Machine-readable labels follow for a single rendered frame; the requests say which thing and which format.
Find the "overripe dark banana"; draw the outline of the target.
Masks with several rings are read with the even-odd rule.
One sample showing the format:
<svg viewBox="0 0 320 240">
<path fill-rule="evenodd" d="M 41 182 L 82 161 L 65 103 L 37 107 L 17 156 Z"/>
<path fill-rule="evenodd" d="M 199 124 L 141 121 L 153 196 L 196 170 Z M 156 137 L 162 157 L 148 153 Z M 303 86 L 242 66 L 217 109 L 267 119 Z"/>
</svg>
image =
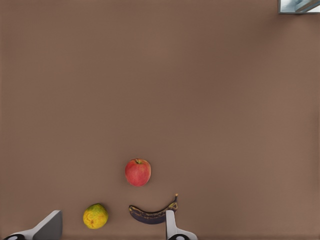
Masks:
<svg viewBox="0 0 320 240">
<path fill-rule="evenodd" d="M 158 211 L 147 212 L 134 205 L 129 205 L 128 210 L 130 215 L 140 223 L 147 225 L 161 224 L 166 221 L 167 211 L 173 211 L 175 213 L 178 210 L 178 194 L 176 193 L 174 195 L 174 199 L 171 203 Z"/>
</svg>

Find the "silver frame post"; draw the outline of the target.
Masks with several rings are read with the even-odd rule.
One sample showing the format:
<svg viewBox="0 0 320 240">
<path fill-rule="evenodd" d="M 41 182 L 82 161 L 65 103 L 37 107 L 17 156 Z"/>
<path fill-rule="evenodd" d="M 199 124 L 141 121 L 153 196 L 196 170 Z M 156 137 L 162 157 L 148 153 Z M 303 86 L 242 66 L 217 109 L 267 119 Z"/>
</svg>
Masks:
<svg viewBox="0 0 320 240">
<path fill-rule="evenodd" d="M 320 14 L 320 0 L 277 0 L 279 14 Z"/>
</svg>

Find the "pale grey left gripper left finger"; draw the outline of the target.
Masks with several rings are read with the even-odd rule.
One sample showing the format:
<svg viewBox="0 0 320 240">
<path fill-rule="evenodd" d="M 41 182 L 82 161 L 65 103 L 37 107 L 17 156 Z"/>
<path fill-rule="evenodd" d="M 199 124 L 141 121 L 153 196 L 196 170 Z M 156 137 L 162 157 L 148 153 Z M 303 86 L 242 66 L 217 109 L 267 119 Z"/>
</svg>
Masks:
<svg viewBox="0 0 320 240">
<path fill-rule="evenodd" d="M 3 240 L 60 240 L 63 233 L 63 213 L 54 210 L 35 227 L 8 235 Z"/>
</svg>

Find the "red apple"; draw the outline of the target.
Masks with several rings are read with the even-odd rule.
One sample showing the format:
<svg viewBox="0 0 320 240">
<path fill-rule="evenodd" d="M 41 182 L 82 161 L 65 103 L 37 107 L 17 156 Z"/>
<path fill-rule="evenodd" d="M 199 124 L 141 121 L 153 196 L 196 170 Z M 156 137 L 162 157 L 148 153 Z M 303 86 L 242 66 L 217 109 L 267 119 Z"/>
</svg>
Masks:
<svg viewBox="0 0 320 240">
<path fill-rule="evenodd" d="M 125 166 L 126 180 L 134 187 L 144 186 L 149 181 L 151 174 L 151 165 L 145 159 L 131 159 Z"/>
</svg>

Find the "yellow green lemon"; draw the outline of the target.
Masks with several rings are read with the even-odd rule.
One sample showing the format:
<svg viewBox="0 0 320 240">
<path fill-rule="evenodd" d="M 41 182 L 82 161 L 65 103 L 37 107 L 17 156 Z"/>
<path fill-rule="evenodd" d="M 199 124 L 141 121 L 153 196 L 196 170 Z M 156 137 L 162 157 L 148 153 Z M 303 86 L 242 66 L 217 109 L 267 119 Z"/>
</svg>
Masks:
<svg viewBox="0 0 320 240">
<path fill-rule="evenodd" d="M 87 228 L 96 230 L 102 228 L 107 223 L 109 213 L 102 204 L 96 203 L 84 211 L 82 219 Z"/>
</svg>

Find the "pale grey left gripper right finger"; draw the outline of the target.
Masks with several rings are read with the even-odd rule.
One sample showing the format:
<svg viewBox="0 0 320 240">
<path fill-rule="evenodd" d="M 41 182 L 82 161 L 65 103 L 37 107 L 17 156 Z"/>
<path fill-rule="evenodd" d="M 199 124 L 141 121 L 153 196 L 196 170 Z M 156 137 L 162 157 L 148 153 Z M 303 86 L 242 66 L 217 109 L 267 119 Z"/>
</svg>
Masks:
<svg viewBox="0 0 320 240">
<path fill-rule="evenodd" d="M 166 240 L 198 240 L 198 237 L 186 230 L 176 226 L 175 213 L 172 210 L 166 211 Z"/>
</svg>

